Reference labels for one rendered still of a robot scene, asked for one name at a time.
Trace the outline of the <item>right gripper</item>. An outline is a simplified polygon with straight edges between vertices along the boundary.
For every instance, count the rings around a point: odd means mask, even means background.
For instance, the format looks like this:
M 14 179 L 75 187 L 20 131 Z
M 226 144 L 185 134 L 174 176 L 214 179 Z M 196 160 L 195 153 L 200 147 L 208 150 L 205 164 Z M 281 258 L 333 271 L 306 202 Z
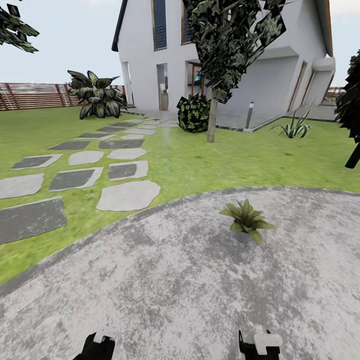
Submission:
M 279 349 L 276 346 L 267 346 L 266 355 L 259 355 L 255 344 L 245 343 L 240 338 L 239 350 L 245 355 L 245 360 L 280 360 Z

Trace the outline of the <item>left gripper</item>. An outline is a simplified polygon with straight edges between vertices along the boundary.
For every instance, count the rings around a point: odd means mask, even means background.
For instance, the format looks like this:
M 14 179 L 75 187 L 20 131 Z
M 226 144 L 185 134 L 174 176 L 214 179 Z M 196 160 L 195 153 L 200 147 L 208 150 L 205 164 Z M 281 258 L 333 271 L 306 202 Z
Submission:
M 86 337 L 82 353 L 91 350 L 94 352 L 96 360 L 112 360 L 116 342 L 113 339 L 106 338 L 103 342 L 98 343 L 94 341 L 94 338 L 94 334 Z

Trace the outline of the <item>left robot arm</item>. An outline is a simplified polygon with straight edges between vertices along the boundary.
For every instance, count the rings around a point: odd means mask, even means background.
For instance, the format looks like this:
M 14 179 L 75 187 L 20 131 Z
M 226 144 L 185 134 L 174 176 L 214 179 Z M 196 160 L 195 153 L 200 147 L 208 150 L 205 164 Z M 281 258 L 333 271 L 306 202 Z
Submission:
M 122 330 L 100 324 L 97 332 L 86 337 L 82 353 L 72 360 L 112 360 L 116 342 L 122 336 Z

